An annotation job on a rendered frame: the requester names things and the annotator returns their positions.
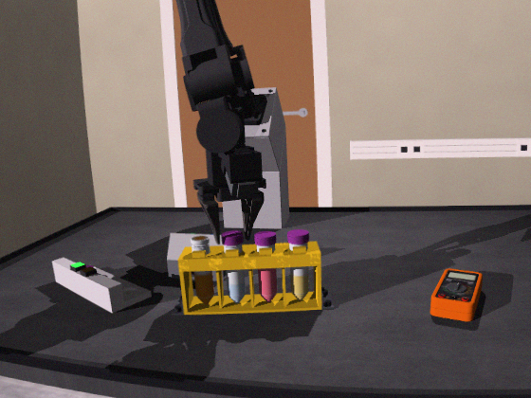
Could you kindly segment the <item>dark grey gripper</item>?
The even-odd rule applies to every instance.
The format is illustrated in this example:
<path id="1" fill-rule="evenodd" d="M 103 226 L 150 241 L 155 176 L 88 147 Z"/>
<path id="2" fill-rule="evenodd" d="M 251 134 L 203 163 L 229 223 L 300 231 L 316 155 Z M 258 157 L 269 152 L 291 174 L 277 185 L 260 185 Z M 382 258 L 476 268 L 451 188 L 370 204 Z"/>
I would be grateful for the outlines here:
<path id="1" fill-rule="evenodd" d="M 253 196 L 237 198 L 236 195 L 231 196 L 228 184 L 212 186 L 208 183 L 208 178 L 193 180 L 193 188 L 198 189 L 200 195 L 197 193 L 197 199 L 201 202 L 199 203 L 210 221 L 217 244 L 220 244 L 219 206 L 217 202 L 241 200 L 245 238 L 249 241 L 253 224 L 265 200 L 263 192 L 258 190 Z"/>

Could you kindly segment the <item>dark grey table edge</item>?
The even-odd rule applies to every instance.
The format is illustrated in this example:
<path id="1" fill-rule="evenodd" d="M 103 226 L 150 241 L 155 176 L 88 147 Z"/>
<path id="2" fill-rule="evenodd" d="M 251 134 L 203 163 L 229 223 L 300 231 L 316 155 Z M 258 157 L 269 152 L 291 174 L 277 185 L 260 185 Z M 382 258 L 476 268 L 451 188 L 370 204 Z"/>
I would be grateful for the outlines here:
<path id="1" fill-rule="evenodd" d="M 501 210 L 501 209 L 531 209 L 531 205 L 501 205 L 501 206 L 424 206 L 424 207 L 306 207 L 289 208 L 289 211 L 422 211 L 422 210 Z M 32 244 L 24 246 L 0 258 L 0 264 L 7 262 L 41 244 L 55 239 L 66 232 L 82 226 L 110 211 L 203 211 L 202 208 L 119 208 L 110 207 L 76 224 L 61 229 Z M 531 394 L 513 395 L 431 395 L 431 394 L 388 394 L 388 393 L 360 393 L 339 392 L 305 389 L 279 389 L 255 387 L 245 385 L 224 384 L 172 378 L 143 374 L 129 371 L 117 371 L 98 367 L 91 367 L 62 361 L 44 359 L 18 353 L 0 351 L 0 361 L 29 366 L 49 371 L 59 371 L 81 376 L 99 378 L 122 383 L 142 386 L 177 389 L 192 392 L 245 397 L 245 398 L 531 398 Z"/>

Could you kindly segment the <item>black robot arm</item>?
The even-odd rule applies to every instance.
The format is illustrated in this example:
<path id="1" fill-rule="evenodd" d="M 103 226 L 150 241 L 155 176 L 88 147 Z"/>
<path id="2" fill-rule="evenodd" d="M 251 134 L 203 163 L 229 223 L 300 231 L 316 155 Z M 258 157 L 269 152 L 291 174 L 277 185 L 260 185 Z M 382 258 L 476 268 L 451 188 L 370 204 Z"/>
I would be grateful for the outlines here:
<path id="1" fill-rule="evenodd" d="M 266 96 L 250 90 L 255 87 L 243 45 L 233 47 L 215 0 L 176 4 L 183 80 L 192 111 L 200 116 L 196 135 L 206 149 L 208 183 L 228 184 L 237 198 L 253 196 L 263 179 L 262 153 L 250 146 L 233 147 L 246 142 L 245 125 L 262 123 Z M 231 59 L 233 55 L 237 57 Z"/>

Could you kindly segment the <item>white key housing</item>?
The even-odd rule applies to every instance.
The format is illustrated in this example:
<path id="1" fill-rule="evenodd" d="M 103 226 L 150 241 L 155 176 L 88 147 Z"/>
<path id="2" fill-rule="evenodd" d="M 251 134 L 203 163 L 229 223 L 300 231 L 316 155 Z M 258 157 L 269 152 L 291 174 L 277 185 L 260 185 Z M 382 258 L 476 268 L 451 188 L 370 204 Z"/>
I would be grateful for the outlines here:
<path id="1" fill-rule="evenodd" d="M 218 246 L 215 242 L 213 234 L 183 234 L 183 233 L 171 233 L 167 255 L 167 265 L 169 278 L 180 279 L 178 258 L 183 249 L 187 246 L 192 246 L 191 237 L 205 235 L 210 237 L 210 245 Z"/>

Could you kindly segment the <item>orange digital multimeter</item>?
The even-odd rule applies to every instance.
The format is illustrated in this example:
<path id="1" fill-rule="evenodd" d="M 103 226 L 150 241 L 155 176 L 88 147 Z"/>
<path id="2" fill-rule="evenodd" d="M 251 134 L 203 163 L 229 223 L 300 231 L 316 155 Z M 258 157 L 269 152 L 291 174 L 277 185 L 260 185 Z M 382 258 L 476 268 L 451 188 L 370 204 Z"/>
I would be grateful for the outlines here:
<path id="1" fill-rule="evenodd" d="M 430 302 L 430 314 L 461 321 L 472 321 L 482 291 L 483 274 L 446 269 Z"/>

